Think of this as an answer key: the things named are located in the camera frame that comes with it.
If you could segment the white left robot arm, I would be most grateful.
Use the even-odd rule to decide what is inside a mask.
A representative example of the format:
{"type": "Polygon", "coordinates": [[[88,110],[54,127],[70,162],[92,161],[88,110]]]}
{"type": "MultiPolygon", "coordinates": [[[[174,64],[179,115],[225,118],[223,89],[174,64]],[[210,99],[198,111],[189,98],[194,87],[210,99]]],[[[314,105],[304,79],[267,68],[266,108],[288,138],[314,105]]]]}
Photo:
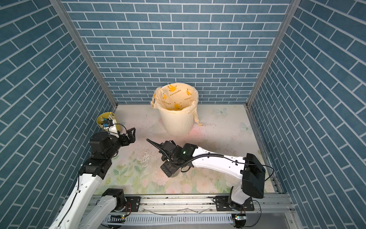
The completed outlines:
{"type": "Polygon", "coordinates": [[[91,156],[82,164],[76,184],[60,213],[51,224],[52,229],[97,229],[114,210],[126,209],[122,189],[107,189],[87,216],[85,210],[112,165],[112,158],[121,147],[135,142],[135,128],[124,134],[99,132],[89,141],[91,156]]]}

